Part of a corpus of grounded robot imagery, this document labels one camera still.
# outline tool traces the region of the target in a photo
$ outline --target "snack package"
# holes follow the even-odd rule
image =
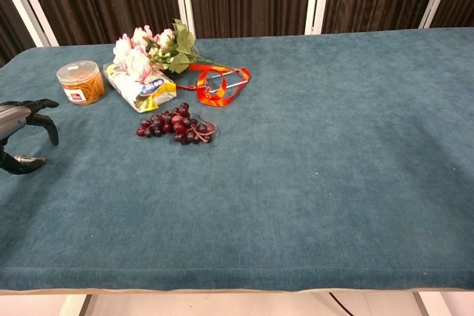
[[[176,84],[162,72],[153,73],[148,84],[130,79],[126,70],[114,63],[104,65],[104,73],[117,92],[138,112],[158,109],[176,97]]]

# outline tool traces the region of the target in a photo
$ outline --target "table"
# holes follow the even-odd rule
[[[253,74],[211,144],[135,135],[110,86],[70,104],[62,65],[112,45],[27,50],[0,102],[51,98],[0,172],[0,289],[474,289],[474,29],[199,40]],[[196,73],[185,73],[192,84]]]

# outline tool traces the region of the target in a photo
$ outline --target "black cable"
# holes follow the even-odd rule
[[[341,301],[338,300],[338,298],[336,296],[334,296],[334,294],[332,292],[329,293],[329,295],[331,295],[331,297],[334,299],[334,301],[336,303],[338,303],[338,305],[349,315],[349,316],[354,316],[354,314],[349,311],[348,309],[346,309],[346,306],[344,306]]]

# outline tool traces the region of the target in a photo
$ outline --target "black robotic claw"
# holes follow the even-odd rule
[[[58,130],[49,116],[37,112],[59,104],[50,99],[37,101],[6,101],[0,103],[0,168],[12,174],[26,174],[37,170],[46,158],[16,156],[4,151],[8,138],[25,125],[43,126],[54,145],[59,143]]]

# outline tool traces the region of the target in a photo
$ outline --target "orange lanyard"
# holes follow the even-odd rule
[[[203,104],[210,105],[211,107],[225,107],[229,105],[250,80],[250,72],[247,68],[232,69],[213,66],[210,64],[192,63],[190,64],[190,70],[201,71],[197,85],[184,86],[177,84],[176,89],[196,90],[198,100]],[[211,86],[207,82],[207,75],[211,72],[216,72],[222,77],[221,86],[217,90],[212,91]],[[238,73],[241,76],[241,81],[238,85],[233,85],[236,86],[236,90],[231,96],[223,98],[227,89],[227,82],[225,81],[224,75],[227,73]]]

